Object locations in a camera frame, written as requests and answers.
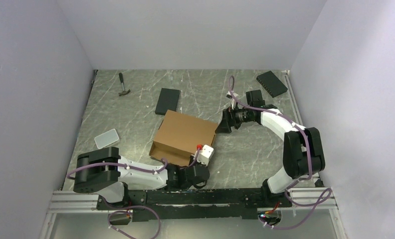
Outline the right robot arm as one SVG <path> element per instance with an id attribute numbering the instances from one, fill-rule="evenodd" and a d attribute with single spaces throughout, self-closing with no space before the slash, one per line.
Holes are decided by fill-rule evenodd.
<path id="1" fill-rule="evenodd" d="M 231 104 L 222 111 L 215 132 L 231 133 L 245 122 L 256 122 L 283 141 L 283 165 L 274 176 L 265 180 L 265 190 L 261 192 L 262 203 L 272 207 L 280 200 L 281 192 L 325 169 L 320 132 L 315 127 L 294 122 L 276 106 L 266 104 L 260 90 L 246 92 L 246 104 L 239 102 L 237 96 L 233 91 L 226 94 Z"/>

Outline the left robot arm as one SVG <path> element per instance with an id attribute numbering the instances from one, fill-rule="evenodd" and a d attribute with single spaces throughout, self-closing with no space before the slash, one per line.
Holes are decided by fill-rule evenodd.
<path id="1" fill-rule="evenodd" d="M 139 163 L 121 156 L 117 147 L 107 147 L 80 154 L 76 168 L 66 177 L 74 181 L 74 192 L 97 193 L 117 209 L 129 204 L 130 184 L 179 191 L 199 188 L 210 177 L 209 169 L 197 160 L 189 166 L 163 162 L 161 166 Z"/>

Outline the brown cardboard box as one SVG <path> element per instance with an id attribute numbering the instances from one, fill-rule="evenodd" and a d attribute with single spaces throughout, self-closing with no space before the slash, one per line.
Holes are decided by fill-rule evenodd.
<path id="1" fill-rule="evenodd" d="M 198 145 L 213 145 L 217 127 L 215 122 L 168 110 L 153 138 L 149 156 L 188 166 Z"/>

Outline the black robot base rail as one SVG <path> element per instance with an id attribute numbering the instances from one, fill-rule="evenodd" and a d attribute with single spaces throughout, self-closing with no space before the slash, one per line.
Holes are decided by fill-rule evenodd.
<path id="1" fill-rule="evenodd" d="M 183 191 L 129 190 L 127 202 L 106 205 L 98 197 L 97 210 L 107 211 L 137 206 L 133 209 L 133 222 L 155 219 L 256 219 L 259 213 L 275 206 L 292 205 L 283 193 L 269 195 L 262 188 L 192 189 Z"/>

